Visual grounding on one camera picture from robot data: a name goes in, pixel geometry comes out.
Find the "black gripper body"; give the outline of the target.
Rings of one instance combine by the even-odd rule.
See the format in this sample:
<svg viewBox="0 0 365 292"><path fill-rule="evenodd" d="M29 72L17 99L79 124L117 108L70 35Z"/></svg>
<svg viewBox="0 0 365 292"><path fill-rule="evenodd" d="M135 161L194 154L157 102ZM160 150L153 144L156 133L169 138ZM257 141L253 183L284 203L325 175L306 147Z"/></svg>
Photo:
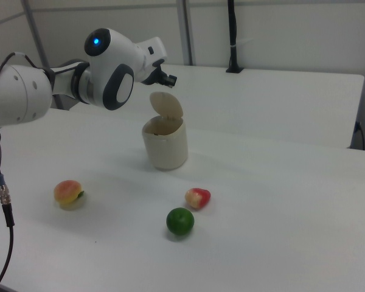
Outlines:
<svg viewBox="0 0 365 292"><path fill-rule="evenodd" d="M155 66L151 67L151 72L141 81L142 84L152 85L152 84L160 84L166 85L167 74L162 71L161 65L165 62L165 60L158 60L155 62Z"/></svg>

